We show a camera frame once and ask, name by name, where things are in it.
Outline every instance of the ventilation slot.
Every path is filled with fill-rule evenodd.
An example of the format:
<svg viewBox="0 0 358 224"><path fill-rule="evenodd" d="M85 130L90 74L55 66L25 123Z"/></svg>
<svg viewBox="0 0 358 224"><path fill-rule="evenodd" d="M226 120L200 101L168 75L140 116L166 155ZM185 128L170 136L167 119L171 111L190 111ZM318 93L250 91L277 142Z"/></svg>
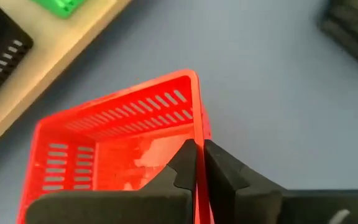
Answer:
<svg viewBox="0 0 358 224"><path fill-rule="evenodd" d="M2 55L4 58L8 58L8 59L12 59L13 58L13 56L12 55L10 55L10 54L7 54L7 53L3 53L3 55Z"/></svg>
<svg viewBox="0 0 358 224"><path fill-rule="evenodd" d="M74 189L76 190L80 190L80 189L90 189L91 186L89 184L79 184L79 185L74 185Z"/></svg>
<svg viewBox="0 0 358 224"><path fill-rule="evenodd" d="M84 161L78 161L78 166L92 166L92 162L84 162Z"/></svg>
<svg viewBox="0 0 358 224"><path fill-rule="evenodd" d="M91 120L90 118L84 118L83 121L90 125L92 128L99 126L97 122Z"/></svg>
<svg viewBox="0 0 358 224"><path fill-rule="evenodd" d="M153 105L156 109L158 109L158 110L161 109L161 107L160 107L158 104L156 104L156 102L154 102L152 99L147 98L146 100L147 100L147 102L149 102L151 105Z"/></svg>
<svg viewBox="0 0 358 224"><path fill-rule="evenodd" d="M186 98L179 92L179 90L174 90L173 93L174 93L177 97L179 97L179 99L182 100L182 102L184 102L184 103L187 102Z"/></svg>
<svg viewBox="0 0 358 224"><path fill-rule="evenodd" d="M145 122L147 125L149 125L150 127L155 128L155 125L152 124L150 121L145 120L144 122Z"/></svg>
<svg viewBox="0 0 358 224"><path fill-rule="evenodd" d="M71 125L80 127L81 129L88 129L88 127L86 125L82 124L79 121L74 121L74 122L71 123Z"/></svg>
<svg viewBox="0 0 358 224"><path fill-rule="evenodd" d="M85 151L85 152L93 152L93 148L84 147L84 146L78 147L78 150L79 150L79 151Z"/></svg>
<svg viewBox="0 0 358 224"><path fill-rule="evenodd" d="M139 103L140 105L142 105L146 110L148 110L148 111L150 111L150 112L153 111L153 109L152 109L151 107L147 106L145 103L143 103L143 101L139 100L138 103Z"/></svg>
<svg viewBox="0 0 358 224"><path fill-rule="evenodd" d="M100 125L100 124L104 124L106 123L105 121L100 120L99 118L95 117L95 116L89 116L89 119L91 119L93 122L96 123L96 125Z"/></svg>
<svg viewBox="0 0 358 224"><path fill-rule="evenodd" d="M107 117L107 118L109 118L110 120L112 120L112 121L114 121L115 120L115 118L113 118L110 114L108 114L107 112L102 112L102 114L105 116L105 117Z"/></svg>
<svg viewBox="0 0 358 224"><path fill-rule="evenodd" d="M130 131L136 131L133 127L129 126L129 125L125 125L126 129L129 129Z"/></svg>
<svg viewBox="0 0 358 224"><path fill-rule="evenodd" d="M130 106L133 107L135 110L141 112L142 114L145 114L145 111L138 107L136 104L130 103Z"/></svg>
<svg viewBox="0 0 358 224"><path fill-rule="evenodd" d="M125 111L123 111L123 110L120 109L120 108L116 108L116 111L118 111L120 114L123 114L124 116L129 117L128 113L126 113Z"/></svg>
<svg viewBox="0 0 358 224"><path fill-rule="evenodd" d="M90 174L91 170L90 169L75 169L75 172L77 174Z"/></svg>
<svg viewBox="0 0 358 224"><path fill-rule="evenodd" d="M65 180L64 177L46 177L44 179L45 182L62 182L63 180Z"/></svg>
<svg viewBox="0 0 358 224"><path fill-rule="evenodd" d="M64 173L66 169L62 168L47 168L47 173Z"/></svg>
<svg viewBox="0 0 358 224"><path fill-rule="evenodd" d="M143 130L141 127L139 127L138 125L136 125L134 123L132 123L131 125L132 125L132 127L138 129L139 131Z"/></svg>
<svg viewBox="0 0 358 224"><path fill-rule="evenodd" d="M137 124L140 125L142 128L149 129L149 127L147 127L147 126L146 126L144 123L142 123L141 121L138 121Z"/></svg>
<svg viewBox="0 0 358 224"><path fill-rule="evenodd" d="M152 120L156 125L162 126L162 123L161 123L160 121L157 121L157 119L152 118L151 120Z"/></svg>
<svg viewBox="0 0 358 224"><path fill-rule="evenodd" d="M123 108L124 108L126 111L130 112L132 115L136 115L135 111L133 111L132 109L130 109L128 106L124 105Z"/></svg>
<svg viewBox="0 0 358 224"><path fill-rule="evenodd" d="M5 61L3 61L3 60L0 60L0 65L6 66L6 65L7 65L7 62L5 62Z"/></svg>
<svg viewBox="0 0 358 224"><path fill-rule="evenodd" d="M189 114L189 112L187 112L187 110L182 110L182 112L188 119L193 119L193 116L191 114Z"/></svg>
<svg viewBox="0 0 358 224"><path fill-rule="evenodd" d="M49 156L57 156L57 157L67 157L67 153L65 152L48 152Z"/></svg>
<svg viewBox="0 0 358 224"><path fill-rule="evenodd" d="M89 128L93 128L93 125L90 124L89 122L86 122L85 120L79 120L77 121L78 124L81 124L82 126L84 126L86 129Z"/></svg>
<svg viewBox="0 0 358 224"><path fill-rule="evenodd" d="M42 186L42 190L61 190L63 189L62 185L45 185Z"/></svg>
<svg viewBox="0 0 358 224"><path fill-rule="evenodd" d="M49 165L65 165L66 161L58 159L48 159L47 164Z"/></svg>
<svg viewBox="0 0 358 224"><path fill-rule="evenodd" d="M68 128L68 129L71 129L71 130L73 130L73 131L80 131L80 130L82 130L81 127L79 127L79 126L77 126L77 125L75 125L75 124L66 124L65 127Z"/></svg>
<svg viewBox="0 0 358 224"><path fill-rule="evenodd" d="M11 52L13 52L13 53L16 53L16 52L17 52L17 48L15 48L15 47L8 47L7 50L8 50L8 51L11 51Z"/></svg>
<svg viewBox="0 0 358 224"><path fill-rule="evenodd" d="M57 143L51 143L49 144L49 147L54 149L67 149L68 146L66 144L57 144Z"/></svg>
<svg viewBox="0 0 358 224"><path fill-rule="evenodd" d="M114 116L117 117L117 118L122 118L121 115L117 114L117 113L116 113L115 111L113 111L113 110L109 110L109 113L111 113L112 115L114 115Z"/></svg>
<svg viewBox="0 0 358 224"><path fill-rule="evenodd" d="M170 124L163 116L160 115L160 116L158 116L158 118L165 124Z"/></svg>
<svg viewBox="0 0 358 224"><path fill-rule="evenodd" d="M124 128L124 127L118 127L120 130L122 130L122 131L124 131L124 132L126 132L126 133L131 133L130 131L128 131L126 128Z"/></svg>
<svg viewBox="0 0 358 224"><path fill-rule="evenodd" d="M88 155L88 154L78 154L77 157L81 158L81 159L92 159L93 158L92 155Z"/></svg>
<svg viewBox="0 0 358 224"><path fill-rule="evenodd" d="M165 115L168 119L170 119L172 122L176 123L177 121L175 120L175 118L173 118L171 115L166 114Z"/></svg>
<svg viewBox="0 0 358 224"><path fill-rule="evenodd" d="M18 41L18 40L13 40L13 44L16 45L16 46L19 46L19 47L23 46L23 43Z"/></svg>
<svg viewBox="0 0 358 224"><path fill-rule="evenodd" d="M173 112L173 114L177 117L177 118L179 118L179 120L181 120L181 121L184 121L185 119L178 113L178 112Z"/></svg>
<svg viewBox="0 0 358 224"><path fill-rule="evenodd" d="M168 99L169 101L171 101L174 105L177 105L177 104L178 104L177 100L175 100L169 93L164 93L164 95L165 95L165 97L167 97L167 99Z"/></svg>
<svg viewBox="0 0 358 224"><path fill-rule="evenodd" d="M80 182L80 181L91 181L90 177L74 177L74 181Z"/></svg>
<svg viewBox="0 0 358 224"><path fill-rule="evenodd" d="M169 107L169 104L167 102L165 102L165 100L163 100L163 98L161 98L160 96L156 95L155 98L162 103L165 107Z"/></svg>

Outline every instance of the light blue surface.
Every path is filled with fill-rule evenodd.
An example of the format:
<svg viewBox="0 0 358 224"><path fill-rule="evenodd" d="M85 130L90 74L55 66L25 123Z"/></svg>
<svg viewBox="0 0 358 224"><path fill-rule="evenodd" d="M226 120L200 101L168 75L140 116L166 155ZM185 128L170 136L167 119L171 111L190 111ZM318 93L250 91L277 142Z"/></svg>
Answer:
<svg viewBox="0 0 358 224"><path fill-rule="evenodd" d="M181 68L241 161L290 189L358 188L358 63L316 27L324 2L135 0L0 138L0 224L38 119Z"/></svg>

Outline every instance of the red plastic basket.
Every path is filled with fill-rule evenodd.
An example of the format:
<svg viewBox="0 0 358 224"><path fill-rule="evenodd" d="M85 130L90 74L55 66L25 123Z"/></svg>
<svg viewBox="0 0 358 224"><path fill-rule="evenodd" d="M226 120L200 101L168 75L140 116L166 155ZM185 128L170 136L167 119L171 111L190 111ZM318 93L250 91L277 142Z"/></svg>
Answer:
<svg viewBox="0 0 358 224"><path fill-rule="evenodd" d="M186 139L199 146L196 223L209 223L203 146L210 137L198 77L191 70L46 117L35 132L17 223L24 223L34 200L56 190L141 189Z"/></svg>

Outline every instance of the green plastic block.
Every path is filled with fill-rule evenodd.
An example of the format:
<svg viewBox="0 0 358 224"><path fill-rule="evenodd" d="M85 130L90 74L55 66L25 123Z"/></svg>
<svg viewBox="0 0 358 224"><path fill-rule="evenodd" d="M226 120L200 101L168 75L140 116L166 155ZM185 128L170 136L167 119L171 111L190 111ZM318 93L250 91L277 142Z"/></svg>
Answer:
<svg viewBox="0 0 358 224"><path fill-rule="evenodd" d="M53 14L68 18L86 0L33 0Z"/></svg>

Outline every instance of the wooden shelf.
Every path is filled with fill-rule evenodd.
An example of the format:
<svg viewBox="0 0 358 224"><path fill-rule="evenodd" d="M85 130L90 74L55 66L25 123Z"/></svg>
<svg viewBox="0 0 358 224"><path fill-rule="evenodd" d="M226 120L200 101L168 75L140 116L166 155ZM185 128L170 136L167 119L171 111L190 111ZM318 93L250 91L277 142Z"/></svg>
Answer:
<svg viewBox="0 0 358 224"><path fill-rule="evenodd" d="M88 0L63 20L30 0L0 0L34 39L33 49L0 89L0 136L130 1Z"/></svg>

